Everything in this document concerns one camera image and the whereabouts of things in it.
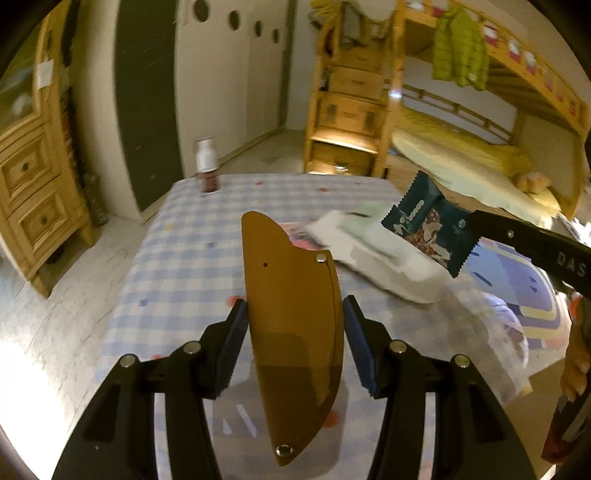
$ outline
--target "yellow bedsheet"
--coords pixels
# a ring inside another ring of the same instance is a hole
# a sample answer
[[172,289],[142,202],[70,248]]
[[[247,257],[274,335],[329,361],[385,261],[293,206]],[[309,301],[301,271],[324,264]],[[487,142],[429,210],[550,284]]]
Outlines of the yellow bedsheet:
[[462,152],[507,177],[534,169],[529,156],[517,147],[490,145],[484,140],[454,132],[428,115],[410,108],[402,109],[402,118],[398,127],[410,134]]
[[494,208],[502,208],[522,220],[542,228],[552,227],[552,218],[560,206],[549,190],[541,196],[545,205],[519,191],[499,169],[473,156],[473,150],[461,151],[404,129],[392,135],[396,149],[413,163],[428,170],[443,186]]

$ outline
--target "bottle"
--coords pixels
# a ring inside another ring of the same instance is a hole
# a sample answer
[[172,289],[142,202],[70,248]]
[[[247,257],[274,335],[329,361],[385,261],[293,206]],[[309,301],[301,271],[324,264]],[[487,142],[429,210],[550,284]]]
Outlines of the bottle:
[[219,165],[213,137],[195,142],[195,162],[197,163],[197,181],[202,193],[214,193],[219,190]]

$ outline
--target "glass cabinet door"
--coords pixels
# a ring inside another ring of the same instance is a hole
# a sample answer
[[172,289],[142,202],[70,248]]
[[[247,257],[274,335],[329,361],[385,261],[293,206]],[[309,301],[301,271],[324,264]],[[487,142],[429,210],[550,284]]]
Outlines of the glass cabinet door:
[[34,73],[38,25],[0,79],[0,134],[35,111]]

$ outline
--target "stuffed toy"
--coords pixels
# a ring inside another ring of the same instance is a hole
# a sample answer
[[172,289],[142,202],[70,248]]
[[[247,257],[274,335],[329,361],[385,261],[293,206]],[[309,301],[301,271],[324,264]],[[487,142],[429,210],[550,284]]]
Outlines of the stuffed toy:
[[536,195],[539,195],[552,185],[552,181],[539,171],[519,173],[513,177],[513,183],[523,193],[535,193]]

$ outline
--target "white bottle cap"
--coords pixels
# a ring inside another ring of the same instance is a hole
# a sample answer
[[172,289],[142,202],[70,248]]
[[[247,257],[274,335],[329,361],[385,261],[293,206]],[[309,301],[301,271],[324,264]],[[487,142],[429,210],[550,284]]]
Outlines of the white bottle cap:
[[195,142],[195,162],[197,173],[207,173],[219,167],[213,137]]

